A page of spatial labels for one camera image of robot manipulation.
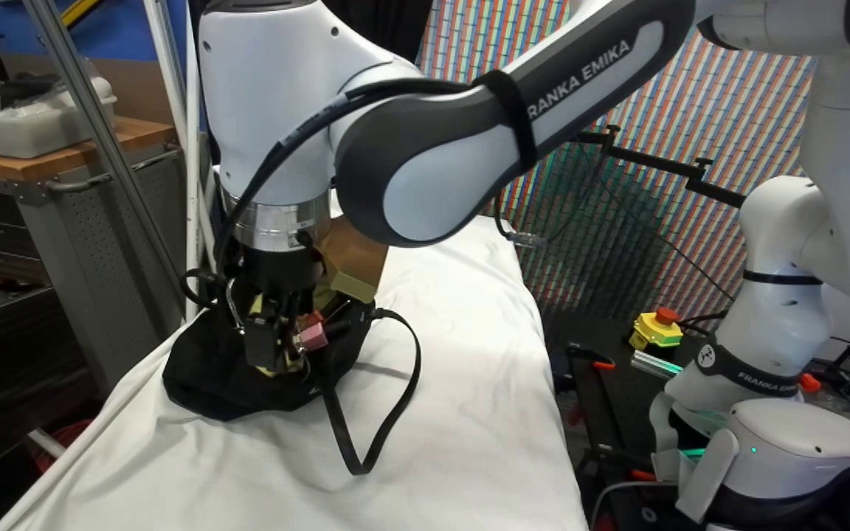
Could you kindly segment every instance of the white table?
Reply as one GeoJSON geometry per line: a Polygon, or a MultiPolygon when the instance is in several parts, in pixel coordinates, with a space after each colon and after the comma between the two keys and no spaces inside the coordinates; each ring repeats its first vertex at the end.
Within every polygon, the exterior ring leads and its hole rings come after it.
{"type": "MultiPolygon", "coordinates": [[[[494,222],[389,252],[377,303],[417,327],[426,365],[371,475],[348,475],[323,402],[227,424],[171,404],[159,383],[165,343],[0,529],[588,529],[539,312],[494,222]]],[[[362,454],[410,362],[407,334],[374,324],[343,377],[362,454]]]]}

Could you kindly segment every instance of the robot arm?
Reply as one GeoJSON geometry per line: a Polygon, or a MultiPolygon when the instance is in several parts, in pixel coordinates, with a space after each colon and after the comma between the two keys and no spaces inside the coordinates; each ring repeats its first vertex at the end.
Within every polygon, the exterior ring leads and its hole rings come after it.
{"type": "Polygon", "coordinates": [[[392,98],[337,152],[345,215],[386,246],[432,246],[588,122],[653,81],[705,20],[696,0],[615,0],[464,94],[392,98]]]}

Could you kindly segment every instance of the yellow object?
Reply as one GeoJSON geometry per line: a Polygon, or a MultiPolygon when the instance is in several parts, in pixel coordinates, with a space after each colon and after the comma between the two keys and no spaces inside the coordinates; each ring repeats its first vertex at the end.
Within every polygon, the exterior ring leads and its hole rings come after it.
{"type": "Polygon", "coordinates": [[[640,312],[635,320],[635,334],[629,337],[629,346],[635,352],[644,352],[646,346],[658,348],[675,348],[681,346],[686,334],[678,327],[678,315],[666,308],[658,308],[655,312],[640,312]]]}
{"type": "Polygon", "coordinates": [[[66,11],[63,11],[63,23],[69,31],[75,31],[82,17],[89,17],[103,0],[75,0],[66,11]]]}

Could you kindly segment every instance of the white cloth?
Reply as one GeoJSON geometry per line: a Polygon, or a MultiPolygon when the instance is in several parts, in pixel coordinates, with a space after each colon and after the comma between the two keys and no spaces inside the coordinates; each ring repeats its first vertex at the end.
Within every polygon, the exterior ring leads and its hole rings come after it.
{"type": "MultiPolygon", "coordinates": [[[[0,529],[588,529],[539,312],[494,222],[435,247],[389,252],[377,303],[417,327],[426,362],[367,479],[343,467],[323,402],[235,421],[171,404],[159,383],[165,343],[0,529]]],[[[377,323],[340,383],[359,454],[410,365],[407,331],[377,323]]]]}

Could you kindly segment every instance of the white fabric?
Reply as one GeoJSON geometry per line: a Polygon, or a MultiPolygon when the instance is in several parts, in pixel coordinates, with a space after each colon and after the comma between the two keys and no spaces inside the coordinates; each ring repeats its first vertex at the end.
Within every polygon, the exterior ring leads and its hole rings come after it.
{"type": "MultiPolygon", "coordinates": [[[[227,424],[179,411],[165,343],[0,529],[585,529],[539,312],[494,222],[389,252],[377,303],[417,327],[426,365],[371,475],[348,475],[320,402],[227,424]]],[[[410,362],[404,327],[382,323],[340,383],[362,454],[410,362]]]]}

